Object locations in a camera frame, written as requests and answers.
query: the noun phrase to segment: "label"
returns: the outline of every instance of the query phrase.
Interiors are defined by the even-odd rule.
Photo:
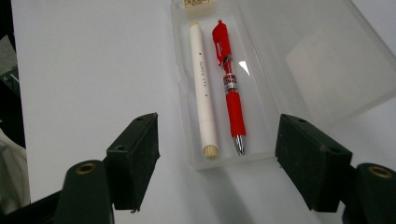
[[[226,93],[233,91],[238,91],[238,84],[236,84],[236,76],[233,74],[227,74],[224,76],[224,90]]]
[[[184,7],[195,7],[209,2],[210,0],[184,0]]]

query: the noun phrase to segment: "white table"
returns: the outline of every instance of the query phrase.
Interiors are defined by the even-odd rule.
[[[241,6],[245,14],[254,2]],[[395,31],[387,28],[394,10],[375,10],[395,4],[378,1],[387,7],[371,10],[369,1],[356,2],[368,19],[392,19],[378,32],[394,48]],[[170,1],[12,3],[33,202],[60,190],[72,165],[102,160],[134,118],[157,112],[161,158],[141,211],[116,211],[116,223],[341,223],[342,205],[337,214],[308,211],[276,159],[190,168]],[[391,100],[326,131],[354,152],[353,165],[396,170],[395,110]]]

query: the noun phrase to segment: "pen clip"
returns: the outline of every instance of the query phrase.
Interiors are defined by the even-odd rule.
[[[230,40],[228,39],[227,26],[219,20],[219,24],[213,29],[213,41],[215,42],[218,64],[222,66],[231,58]]]

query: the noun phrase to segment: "metal pen tip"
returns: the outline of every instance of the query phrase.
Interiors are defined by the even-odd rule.
[[[245,136],[237,135],[233,138],[233,143],[235,144],[236,151],[239,156],[245,155]]]

